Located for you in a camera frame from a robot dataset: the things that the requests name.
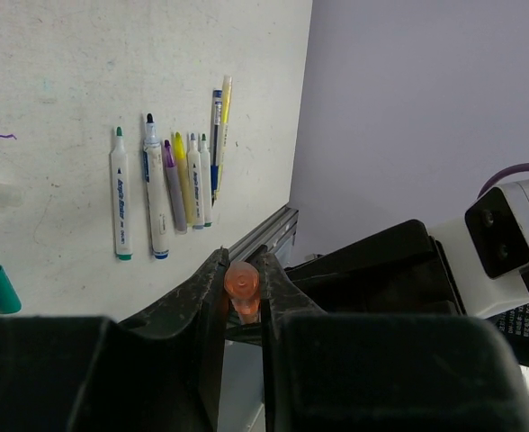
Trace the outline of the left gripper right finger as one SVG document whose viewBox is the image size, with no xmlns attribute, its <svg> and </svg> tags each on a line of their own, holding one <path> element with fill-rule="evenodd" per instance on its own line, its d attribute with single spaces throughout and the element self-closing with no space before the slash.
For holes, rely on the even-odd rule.
<svg viewBox="0 0 529 432">
<path fill-rule="evenodd" d="M 264 370 L 264 410 L 267 431 L 292 431 L 299 419 L 300 369 L 294 340 L 298 317 L 324 311 L 287 276 L 277 257 L 259 257 L 261 346 Z"/>
</svg>

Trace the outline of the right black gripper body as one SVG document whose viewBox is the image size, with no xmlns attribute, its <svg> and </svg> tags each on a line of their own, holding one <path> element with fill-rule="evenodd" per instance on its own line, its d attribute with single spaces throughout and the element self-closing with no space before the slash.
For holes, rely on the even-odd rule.
<svg viewBox="0 0 529 432">
<path fill-rule="evenodd" d="M 408 220 L 285 272 L 324 311 L 431 316 L 429 344 L 451 357 L 486 345 L 439 320 L 487 320 L 529 367 L 529 271 L 488 277 L 465 220 L 437 229 Z"/>
</svg>

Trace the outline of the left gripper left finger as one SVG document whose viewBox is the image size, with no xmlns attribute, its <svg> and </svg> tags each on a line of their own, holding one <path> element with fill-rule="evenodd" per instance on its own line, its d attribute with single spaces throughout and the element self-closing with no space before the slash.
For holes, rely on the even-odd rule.
<svg viewBox="0 0 529 432">
<path fill-rule="evenodd" d="M 219 248 L 145 309 L 100 324 L 68 430 L 217 429 L 228 267 Z"/>
</svg>

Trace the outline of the pink slim pen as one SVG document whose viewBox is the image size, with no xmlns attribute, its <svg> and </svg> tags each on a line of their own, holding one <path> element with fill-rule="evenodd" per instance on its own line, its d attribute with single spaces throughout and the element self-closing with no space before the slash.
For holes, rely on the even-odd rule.
<svg viewBox="0 0 529 432">
<path fill-rule="evenodd" d="M 184 234 L 187 232 L 184 198 L 181 190 L 178 168 L 175 163 L 171 143 L 168 139 L 164 141 L 164 158 L 166 181 L 174 216 L 175 230 L 178 233 Z"/>
</svg>

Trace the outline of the lavender acrylic marker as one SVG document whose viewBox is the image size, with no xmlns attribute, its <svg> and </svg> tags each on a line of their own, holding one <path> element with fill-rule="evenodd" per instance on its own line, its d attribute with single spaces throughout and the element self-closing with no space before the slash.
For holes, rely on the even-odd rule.
<svg viewBox="0 0 529 432">
<path fill-rule="evenodd" d="M 189 137 L 187 158 L 193 195 L 193 228 L 195 230 L 202 230 L 204 227 L 204 209 L 202 199 L 201 154 L 199 152 L 198 140 L 194 133 L 191 133 Z"/>
</svg>

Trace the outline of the green marker cap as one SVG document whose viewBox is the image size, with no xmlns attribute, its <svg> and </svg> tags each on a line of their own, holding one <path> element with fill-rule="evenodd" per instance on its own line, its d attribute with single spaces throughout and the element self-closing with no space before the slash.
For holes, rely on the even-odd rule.
<svg viewBox="0 0 529 432">
<path fill-rule="evenodd" d="M 13 285 L 0 265 L 0 314 L 14 314 L 22 309 L 21 300 Z"/>
</svg>

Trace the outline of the yellow highlighter pen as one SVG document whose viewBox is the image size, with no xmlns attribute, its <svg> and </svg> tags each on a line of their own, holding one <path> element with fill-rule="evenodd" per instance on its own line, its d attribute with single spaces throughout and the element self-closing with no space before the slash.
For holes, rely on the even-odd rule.
<svg viewBox="0 0 529 432">
<path fill-rule="evenodd" d="M 187 156 L 182 135 L 177 131 L 173 136 L 173 151 L 177 172 L 179 176 L 181 192 L 184 201 L 185 219 L 188 226 L 193 225 L 193 203 L 188 176 Z"/>
</svg>

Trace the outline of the blue ballpoint pen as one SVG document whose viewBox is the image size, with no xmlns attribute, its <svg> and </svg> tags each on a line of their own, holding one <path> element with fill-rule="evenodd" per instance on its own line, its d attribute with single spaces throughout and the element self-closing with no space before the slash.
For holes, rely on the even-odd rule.
<svg viewBox="0 0 529 432">
<path fill-rule="evenodd" d="M 212 92 L 211 108 L 211 200 L 215 202 L 218 186 L 218 145 L 221 124 L 222 91 Z"/>
</svg>

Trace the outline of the blue cap white marker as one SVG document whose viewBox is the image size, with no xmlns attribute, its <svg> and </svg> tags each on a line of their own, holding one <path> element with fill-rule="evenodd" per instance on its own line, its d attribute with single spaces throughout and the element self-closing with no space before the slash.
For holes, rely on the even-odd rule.
<svg viewBox="0 0 529 432">
<path fill-rule="evenodd" d="M 163 150 L 152 113 L 148 113 L 143 139 L 143 167 L 148 198 L 148 218 L 152 255 L 155 259 L 169 256 L 168 216 L 165 201 Z"/>
</svg>

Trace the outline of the yellow slim pen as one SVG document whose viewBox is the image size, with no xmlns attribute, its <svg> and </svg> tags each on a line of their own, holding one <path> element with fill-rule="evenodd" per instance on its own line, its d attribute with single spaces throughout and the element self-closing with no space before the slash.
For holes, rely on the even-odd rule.
<svg viewBox="0 0 529 432">
<path fill-rule="evenodd" d="M 222 107 L 221 107 L 221 121 L 220 121 L 220 134 L 219 134 L 219 145 L 217 147 L 217 189 L 215 197 L 219 196 L 221 178 L 223 171 L 223 160 L 224 153 L 227 145 L 228 137 L 228 126 L 229 126 L 229 110 L 231 105 L 231 96 L 232 96 L 232 76 L 225 75 L 223 78 L 222 85 Z"/>
</svg>

